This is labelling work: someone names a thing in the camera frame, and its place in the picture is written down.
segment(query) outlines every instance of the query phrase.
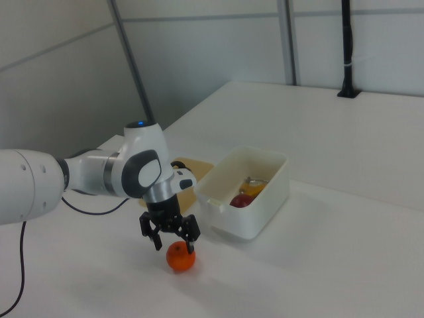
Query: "black mount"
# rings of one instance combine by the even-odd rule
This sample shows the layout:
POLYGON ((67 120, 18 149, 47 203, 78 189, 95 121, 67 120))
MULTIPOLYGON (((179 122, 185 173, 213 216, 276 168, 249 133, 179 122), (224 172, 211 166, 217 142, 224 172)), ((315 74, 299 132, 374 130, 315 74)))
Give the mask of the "black mount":
POLYGON ((350 0, 342 0, 344 80, 339 97, 355 98, 360 91, 352 84, 353 35, 350 25, 350 0))

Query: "red apple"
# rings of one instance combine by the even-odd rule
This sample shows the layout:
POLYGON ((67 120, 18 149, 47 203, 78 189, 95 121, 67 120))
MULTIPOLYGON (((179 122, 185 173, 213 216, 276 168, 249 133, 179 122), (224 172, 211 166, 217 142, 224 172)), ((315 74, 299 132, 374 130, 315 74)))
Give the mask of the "red apple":
POLYGON ((253 202, 254 198, 247 194, 238 194, 230 202, 233 207, 247 207, 253 202))

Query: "black cable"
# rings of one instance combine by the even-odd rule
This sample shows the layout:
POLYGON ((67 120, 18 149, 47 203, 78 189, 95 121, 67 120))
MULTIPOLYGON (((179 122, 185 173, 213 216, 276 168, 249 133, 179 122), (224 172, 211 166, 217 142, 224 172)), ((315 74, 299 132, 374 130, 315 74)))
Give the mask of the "black cable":
POLYGON ((24 292, 24 286, 25 286, 25 265, 24 265, 24 233, 25 233, 25 226, 27 225, 27 222, 25 221, 22 223, 22 230, 21 230, 21 242, 19 244, 19 254, 21 256, 21 290, 19 291, 18 298, 16 298, 15 303, 10 307, 8 310, 6 310, 4 313, 0 313, 0 317, 6 316, 8 313, 10 313, 18 304, 18 302, 21 300, 22 294, 24 292))
POLYGON ((122 207, 123 205, 124 205, 124 203, 125 202, 127 202, 129 200, 129 198, 127 198, 127 199, 125 199, 124 201, 122 201, 116 208, 114 208, 114 209, 112 209, 112 210, 110 210, 110 211, 106 211, 106 212, 102 212, 102 213, 92 213, 92 212, 86 212, 86 211, 82 211, 82 210, 80 210, 80 209, 78 209, 77 207, 74 207, 71 203, 69 203, 69 202, 67 202, 66 200, 65 200, 65 198, 64 197, 62 197, 62 201, 68 206, 68 207, 70 207, 71 209, 74 209, 75 211, 77 211, 77 212, 80 212, 80 213, 83 213, 83 214, 86 214, 86 215, 106 215, 106 214, 109 214, 109 213, 112 213, 112 212, 114 212, 114 211, 116 211, 117 209, 119 209, 120 207, 122 207))

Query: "white wall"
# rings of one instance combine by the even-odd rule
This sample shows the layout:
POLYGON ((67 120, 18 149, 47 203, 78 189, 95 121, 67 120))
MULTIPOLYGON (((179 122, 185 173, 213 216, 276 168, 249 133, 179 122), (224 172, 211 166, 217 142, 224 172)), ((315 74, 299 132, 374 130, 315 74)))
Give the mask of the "white wall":
POLYGON ((280 0, 117 4, 153 113, 163 128, 228 81, 291 83, 280 0))
MULTIPOLYGON (((341 1, 291 0, 298 85, 341 88, 341 1)), ((354 85, 424 96, 424 1, 351 0, 354 85)))
POLYGON ((0 43, 0 148, 68 156, 144 118, 106 0, 2 0, 0 43))

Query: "orange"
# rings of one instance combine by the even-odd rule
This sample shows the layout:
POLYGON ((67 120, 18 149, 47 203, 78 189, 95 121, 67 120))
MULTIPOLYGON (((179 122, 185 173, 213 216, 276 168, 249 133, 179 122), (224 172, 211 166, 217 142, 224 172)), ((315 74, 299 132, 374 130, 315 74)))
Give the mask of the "orange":
POLYGON ((196 259, 196 252, 188 254, 186 242, 180 241, 171 244, 166 252, 166 261, 170 268, 176 271, 184 271, 191 268, 196 259))

